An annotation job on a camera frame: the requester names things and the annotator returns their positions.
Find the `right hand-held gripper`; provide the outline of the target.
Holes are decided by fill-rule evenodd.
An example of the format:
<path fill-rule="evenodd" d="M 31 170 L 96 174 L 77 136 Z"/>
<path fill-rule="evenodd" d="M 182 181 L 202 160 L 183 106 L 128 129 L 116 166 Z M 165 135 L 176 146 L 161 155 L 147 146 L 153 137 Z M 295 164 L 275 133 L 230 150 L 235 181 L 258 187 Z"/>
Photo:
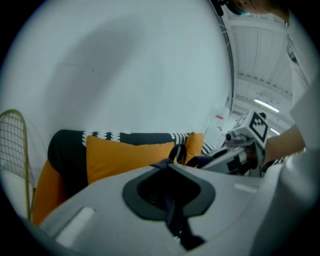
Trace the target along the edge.
<path fill-rule="evenodd" d="M 212 160 L 200 169 L 215 173 L 262 177 L 261 165 L 265 160 L 268 129 L 264 113 L 254 110 L 244 113 L 225 135 L 226 147 L 211 153 L 209 156 Z"/>

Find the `white seat cushion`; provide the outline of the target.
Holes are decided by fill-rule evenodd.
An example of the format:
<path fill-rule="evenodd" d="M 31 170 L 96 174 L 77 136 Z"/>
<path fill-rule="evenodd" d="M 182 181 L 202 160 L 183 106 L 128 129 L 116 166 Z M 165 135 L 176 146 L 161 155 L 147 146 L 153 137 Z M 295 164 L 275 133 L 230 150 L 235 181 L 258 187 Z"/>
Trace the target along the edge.
<path fill-rule="evenodd" d="M 25 180 L 7 170 L 0 171 L 0 182 L 4 193 L 19 216 L 27 218 L 27 196 Z"/>

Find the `orange sofa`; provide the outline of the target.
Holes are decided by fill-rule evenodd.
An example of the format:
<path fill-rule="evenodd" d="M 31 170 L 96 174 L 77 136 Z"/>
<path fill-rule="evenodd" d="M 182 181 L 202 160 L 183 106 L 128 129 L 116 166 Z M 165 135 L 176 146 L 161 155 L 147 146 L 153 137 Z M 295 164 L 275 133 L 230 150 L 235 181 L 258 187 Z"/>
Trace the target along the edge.
<path fill-rule="evenodd" d="M 214 147 L 204 141 L 200 156 L 206 156 L 214 150 Z M 43 220 L 59 205 L 71 197 L 67 192 L 61 175 L 51 166 L 48 158 L 40 174 L 35 190 L 32 222 L 40 225 Z"/>

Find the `person's right forearm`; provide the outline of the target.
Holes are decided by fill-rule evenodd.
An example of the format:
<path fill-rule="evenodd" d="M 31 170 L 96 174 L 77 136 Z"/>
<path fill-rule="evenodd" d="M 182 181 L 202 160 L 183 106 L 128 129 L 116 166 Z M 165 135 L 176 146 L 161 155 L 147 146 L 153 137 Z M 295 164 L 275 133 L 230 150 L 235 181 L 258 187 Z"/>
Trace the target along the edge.
<path fill-rule="evenodd" d="M 283 165 L 291 155 L 301 153 L 305 146 L 299 128 L 293 125 L 282 134 L 267 139 L 265 159 L 261 167 L 267 169 L 270 166 Z"/>

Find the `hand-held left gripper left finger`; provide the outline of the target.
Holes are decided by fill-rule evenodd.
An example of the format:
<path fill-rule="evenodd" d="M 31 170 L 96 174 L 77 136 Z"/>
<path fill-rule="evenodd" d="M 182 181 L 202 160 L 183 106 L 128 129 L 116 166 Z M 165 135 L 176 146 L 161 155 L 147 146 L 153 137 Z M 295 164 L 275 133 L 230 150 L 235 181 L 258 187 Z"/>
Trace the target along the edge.
<path fill-rule="evenodd" d="M 80 256 L 181 256 L 185 249 L 163 221 L 139 218 L 123 200 L 124 185 L 151 170 L 94 182 L 52 211 L 40 228 Z"/>

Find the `orange cushion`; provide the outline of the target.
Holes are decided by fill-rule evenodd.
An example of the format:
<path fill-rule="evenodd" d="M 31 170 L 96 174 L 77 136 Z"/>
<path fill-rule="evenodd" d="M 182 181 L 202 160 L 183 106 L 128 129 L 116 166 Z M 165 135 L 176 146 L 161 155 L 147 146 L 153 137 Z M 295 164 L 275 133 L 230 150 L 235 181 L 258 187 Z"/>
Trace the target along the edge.
<path fill-rule="evenodd" d="M 169 157 L 174 145 L 173 142 L 132 145 L 88 136 L 86 139 L 88 184 L 156 164 Z"/>
<path fill-rule="evenodd" d="M 186 165 L 192 158 L 201 155 L 204 143 L 204 135 L 202 133 L 191 132 L 186 140 L 186 158 L 184 164 Z"/>

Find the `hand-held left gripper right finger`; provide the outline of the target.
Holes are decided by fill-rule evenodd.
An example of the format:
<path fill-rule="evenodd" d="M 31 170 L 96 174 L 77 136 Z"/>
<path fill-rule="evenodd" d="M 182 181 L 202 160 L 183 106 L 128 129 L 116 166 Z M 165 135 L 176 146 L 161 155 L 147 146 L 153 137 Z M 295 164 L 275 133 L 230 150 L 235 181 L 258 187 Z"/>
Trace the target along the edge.
<path fill-rule="evenodd" d="M 181 164 L 173 164 L 172 167 L 209 182 L 215 189 L 214 201 L 206 212 L 188 219 L 192 232 L 202 237 L 205 243 L 190 251 L 178 245 L 172 256 L 231 256 L 238 235 L 225 238 L 223 233 L 245 211 L 264 180 L 194 169 Z"/>

